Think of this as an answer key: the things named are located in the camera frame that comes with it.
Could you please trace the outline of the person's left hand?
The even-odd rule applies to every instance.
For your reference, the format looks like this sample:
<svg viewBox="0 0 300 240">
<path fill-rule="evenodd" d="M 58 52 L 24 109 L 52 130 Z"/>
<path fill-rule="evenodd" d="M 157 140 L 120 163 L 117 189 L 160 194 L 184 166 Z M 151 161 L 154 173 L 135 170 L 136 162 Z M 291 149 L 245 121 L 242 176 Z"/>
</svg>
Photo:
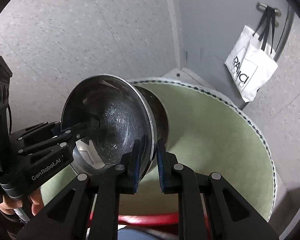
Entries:
<svg viewBox="0 0 300 240">
<path fill-rule="evenodd" d="M 27 198 L 32 203 L 31 211 L 32 214 L 35 216 L 44 207 L 40 188 L 33 191 Z M 22 207 L 23 207 L 22 200 L 14 200 L 11 199 L 9 196 L 3 196 L 3 202 L 0 203 L 0 210 L 7 215 L 14 215 L 15 214 L 14 209 L 20 209 Z"/>
</svg>

